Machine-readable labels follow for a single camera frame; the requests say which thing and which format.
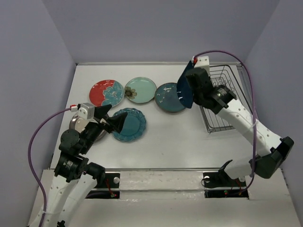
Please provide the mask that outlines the dark navy blue plate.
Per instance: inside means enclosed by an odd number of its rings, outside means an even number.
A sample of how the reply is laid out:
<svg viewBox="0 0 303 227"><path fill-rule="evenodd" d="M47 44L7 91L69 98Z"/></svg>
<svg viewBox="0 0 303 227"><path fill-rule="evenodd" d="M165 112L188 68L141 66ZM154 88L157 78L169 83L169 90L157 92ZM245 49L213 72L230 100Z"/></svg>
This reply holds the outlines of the dark navy blue plate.
<svg viewBox="0 0 303 227"><path fill-rule="evenodd" d="M180 103L188 109L192 108L193 105L193 94L188 85L187 79L185 74L188 70L193 69L192 61L189 61L186 65L184 71L182 72L181 76L177 81L177 95Z"/></svg>

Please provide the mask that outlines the teal scalloped beaded plate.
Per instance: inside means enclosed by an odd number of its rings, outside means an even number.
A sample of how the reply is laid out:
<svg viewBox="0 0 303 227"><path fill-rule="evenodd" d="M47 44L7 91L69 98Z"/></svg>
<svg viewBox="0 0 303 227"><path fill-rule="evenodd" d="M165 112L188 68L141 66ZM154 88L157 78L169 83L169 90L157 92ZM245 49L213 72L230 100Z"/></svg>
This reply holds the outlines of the teal scalloped beaded plate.
<svg viewBox="0 0 303 227"><path fill-rule="evenodd" d="M139 139L145 132L147 121L144 114L135 108L124 108L115 112L113 116L127 113L123 129L120 133L113 132L113 137L121 142L132 142Z"/></svg>

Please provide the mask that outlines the grey rimmed cream plate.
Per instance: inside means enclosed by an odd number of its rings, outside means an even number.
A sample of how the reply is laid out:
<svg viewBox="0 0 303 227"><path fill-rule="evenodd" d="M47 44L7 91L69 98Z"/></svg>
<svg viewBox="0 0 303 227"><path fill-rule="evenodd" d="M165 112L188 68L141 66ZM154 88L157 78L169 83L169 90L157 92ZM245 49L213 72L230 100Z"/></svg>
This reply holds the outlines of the grey rimmed cream plate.
<svg viewBox="0 0 303 227"><path fill-rule="evenodd" d="M78 131L79 133L81 133L89 122L96 123L97 121L94 119L86 120L86 119L83 119L82 117L78 116L77 114L75 114L70 120L69 129L74 129L74 130ZM103 130L99 134L99 136L96 138L95 142L100 141L106 134L107 134L107 132L105 130Z"/></svg>

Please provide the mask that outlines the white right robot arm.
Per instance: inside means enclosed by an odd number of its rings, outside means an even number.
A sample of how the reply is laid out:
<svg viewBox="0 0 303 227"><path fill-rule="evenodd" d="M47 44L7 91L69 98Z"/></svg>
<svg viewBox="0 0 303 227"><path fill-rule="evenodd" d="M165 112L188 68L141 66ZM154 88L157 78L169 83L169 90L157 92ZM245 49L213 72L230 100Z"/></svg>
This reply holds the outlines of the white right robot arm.
<svg viewBox="0 0 303 227"><path fill-rule="evenodd" d="M258 175L269 179L286 160L294 141L280 137L253 116L226 86L214 86L203 68L190 69L185 78L196 104L231 124L252 146L244 159L229 160L218 170L216 181L230 185L235 179Z"/></svg>

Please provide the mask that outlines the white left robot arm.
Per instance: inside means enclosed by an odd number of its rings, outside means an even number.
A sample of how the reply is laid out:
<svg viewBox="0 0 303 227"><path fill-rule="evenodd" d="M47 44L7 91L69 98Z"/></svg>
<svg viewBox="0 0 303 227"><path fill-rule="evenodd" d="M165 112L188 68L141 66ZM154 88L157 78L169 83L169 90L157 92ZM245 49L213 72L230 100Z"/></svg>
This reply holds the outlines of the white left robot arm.
<svg viewBox="0 0 303 227"><path fill-rule="evenodd" d="M60 138L60 157L55 167L52 184L46 192L37 176L31 159L31 148L39 130L58 113L54 113L44 120L32 135L28 145L28 163L31 172L38 183L43 195L43 205L37 214L32 227L66 227L68 226L77 206L94 188L105 181L105 168L90 162L85 154L96 142L101 132L118 132L123 129L127 113L123 112L109 117L111 105L97 106L89 103L71 105L62 112L75 112L78 116L88 120L88 124L81 131L68 129Z"/></svg>

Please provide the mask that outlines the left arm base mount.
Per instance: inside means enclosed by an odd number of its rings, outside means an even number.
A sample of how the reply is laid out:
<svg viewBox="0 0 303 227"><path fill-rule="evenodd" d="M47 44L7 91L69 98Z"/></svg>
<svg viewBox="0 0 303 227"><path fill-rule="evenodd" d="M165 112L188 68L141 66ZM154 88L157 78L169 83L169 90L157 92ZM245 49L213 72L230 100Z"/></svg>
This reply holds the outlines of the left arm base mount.
<svg viewBox="0 0 303 227"><path fill-rule="evenodd" d="M120 198L120 173L109 172L105 179L88 193L86 199L119 199Z"/></svg>

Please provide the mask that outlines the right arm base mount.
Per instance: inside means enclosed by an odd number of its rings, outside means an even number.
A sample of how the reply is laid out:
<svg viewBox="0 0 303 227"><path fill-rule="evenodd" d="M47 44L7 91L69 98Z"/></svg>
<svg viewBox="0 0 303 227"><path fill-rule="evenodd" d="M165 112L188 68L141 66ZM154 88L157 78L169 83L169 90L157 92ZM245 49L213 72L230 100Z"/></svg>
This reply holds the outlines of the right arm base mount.
<svg viewBox="0 0 303 227"><path fill-rule="evenodd" d="M246 183L239 179L218 179L218 172L204 172L201 185L205 189L205 198L249 198Z"/></svg>

